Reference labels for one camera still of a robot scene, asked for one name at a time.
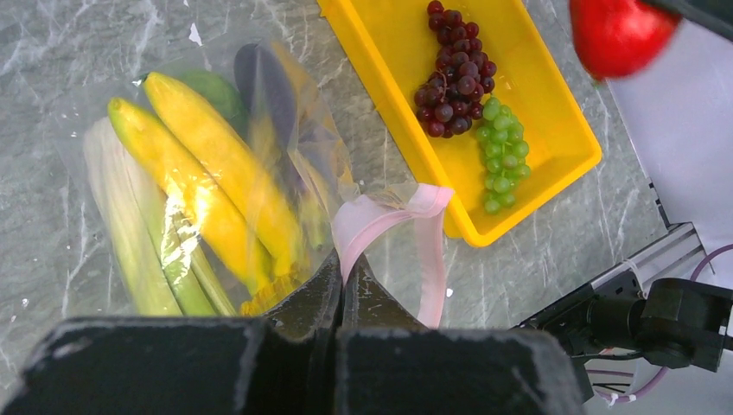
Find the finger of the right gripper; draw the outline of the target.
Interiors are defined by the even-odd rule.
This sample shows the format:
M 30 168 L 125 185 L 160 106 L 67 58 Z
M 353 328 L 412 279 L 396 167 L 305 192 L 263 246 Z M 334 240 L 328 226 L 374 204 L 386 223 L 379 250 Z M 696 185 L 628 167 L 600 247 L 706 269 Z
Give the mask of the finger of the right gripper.
M 732 0 L 644 0 L 732 41 Z

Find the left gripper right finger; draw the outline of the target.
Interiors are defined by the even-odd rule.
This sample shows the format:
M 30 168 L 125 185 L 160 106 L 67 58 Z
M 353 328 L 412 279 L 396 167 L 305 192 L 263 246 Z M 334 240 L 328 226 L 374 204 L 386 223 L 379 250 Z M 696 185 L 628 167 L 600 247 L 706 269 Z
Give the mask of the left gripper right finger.
M 570 358 L 535 329 L 427 329 L 365 258 L 343 291 L 337 414 L 581 414 Z

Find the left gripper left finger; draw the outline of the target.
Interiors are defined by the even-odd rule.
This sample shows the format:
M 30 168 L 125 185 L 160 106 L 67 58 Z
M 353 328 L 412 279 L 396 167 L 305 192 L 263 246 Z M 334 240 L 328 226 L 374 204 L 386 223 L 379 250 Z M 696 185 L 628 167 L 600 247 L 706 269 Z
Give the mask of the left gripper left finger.
M 33 350 L 5 414 L 328 414 L 340 263 L 259 317 L 78 317 Z

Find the red mango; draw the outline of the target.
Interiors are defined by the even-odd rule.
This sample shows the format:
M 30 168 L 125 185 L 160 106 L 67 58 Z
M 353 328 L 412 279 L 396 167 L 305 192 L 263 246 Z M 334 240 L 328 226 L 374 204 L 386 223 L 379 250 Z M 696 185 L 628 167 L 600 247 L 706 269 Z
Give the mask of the red mango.
M 572 40 L 597 81 L 638 73 L 660 55 L 682 17 L 642 1 L 570 0 Z

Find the celery stalk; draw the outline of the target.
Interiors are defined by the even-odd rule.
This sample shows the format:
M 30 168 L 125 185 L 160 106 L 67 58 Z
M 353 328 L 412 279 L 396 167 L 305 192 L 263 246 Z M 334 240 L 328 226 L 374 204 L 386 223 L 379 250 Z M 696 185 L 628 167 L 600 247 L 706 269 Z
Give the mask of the celery stalk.
M 146 316 L 235 316 L 199 234 L 120 143 L 107 117 L 82 138 L 92 197 L 125 288 Z

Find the clear zip top bag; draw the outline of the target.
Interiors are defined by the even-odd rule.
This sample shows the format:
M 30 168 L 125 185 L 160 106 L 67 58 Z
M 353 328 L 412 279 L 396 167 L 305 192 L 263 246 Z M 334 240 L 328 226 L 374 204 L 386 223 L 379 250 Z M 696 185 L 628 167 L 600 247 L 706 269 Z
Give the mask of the clear zip top bag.
M 96 206 L 132 310 L 256 316 L 315 273 L 337 280 L 384 233 L 414 227 L 417 319 L 435 328 L 450 188 L 362 193 L 328 105 L 276 41 L 215 41 L 52 106 L 57 149 Z

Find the yellow banana bunch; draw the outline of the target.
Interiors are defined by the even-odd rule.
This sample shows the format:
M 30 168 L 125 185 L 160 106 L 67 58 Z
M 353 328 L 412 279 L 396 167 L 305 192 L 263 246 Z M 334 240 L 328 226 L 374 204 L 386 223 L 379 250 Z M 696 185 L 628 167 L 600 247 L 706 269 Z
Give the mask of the yellow banana bunch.
M 266 312 L 297 287 L 307 263 L 293 208 L 206 95 L 159 72 L 142 87 L 149 110 L 108 101 L 118 139 L 248 289 L 242 314 Z

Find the green bumpy citrus fruit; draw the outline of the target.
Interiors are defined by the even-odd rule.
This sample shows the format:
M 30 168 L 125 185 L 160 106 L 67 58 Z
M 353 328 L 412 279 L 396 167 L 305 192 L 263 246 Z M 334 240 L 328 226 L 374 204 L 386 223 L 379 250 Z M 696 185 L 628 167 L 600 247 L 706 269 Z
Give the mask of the green bumpy citrus fruit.
M 239 91 L 228 80 L 203 69 L 189 70 L 176 75 L 176 78 L 199 93 L 241 138 L 245 137 L 248 113 Z

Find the dark purple eggplant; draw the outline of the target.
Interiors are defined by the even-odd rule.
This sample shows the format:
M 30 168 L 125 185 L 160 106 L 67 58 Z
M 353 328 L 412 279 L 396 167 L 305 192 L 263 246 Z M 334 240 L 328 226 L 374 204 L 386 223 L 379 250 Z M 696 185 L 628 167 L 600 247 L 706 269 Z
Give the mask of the dark purple eggplant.
M 249 117 L 245 141 L 289 202 L 297 203 L 305 186 L 288 155 L 297 133 L 297 108 L 284 66 L 269 46 L 248 43 L 235 55 L 233 70 Z

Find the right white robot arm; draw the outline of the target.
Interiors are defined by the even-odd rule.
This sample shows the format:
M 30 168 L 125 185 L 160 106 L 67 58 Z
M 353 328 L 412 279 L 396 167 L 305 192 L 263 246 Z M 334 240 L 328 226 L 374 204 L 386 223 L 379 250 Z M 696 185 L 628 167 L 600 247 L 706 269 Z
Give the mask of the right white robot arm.
M 638 73 L 671 42 L 688 19 L 725 39 L 732 7 L 722 1 L 572 1 L 572 40 L 586 72 L 597 81 Z M 661 278 L 643 290 L 634 268 L 604 273 L 521 323 L 552 335 L 569 355 L 583 400 L 604 396 L 630 403 L 650 392 L 671 369 L 716 372 L 728 334 L 732 292 L 688 279 Z M 643 386 L 604 394 L 590 380 L 592 360 L 643 359 L 657 367 Z

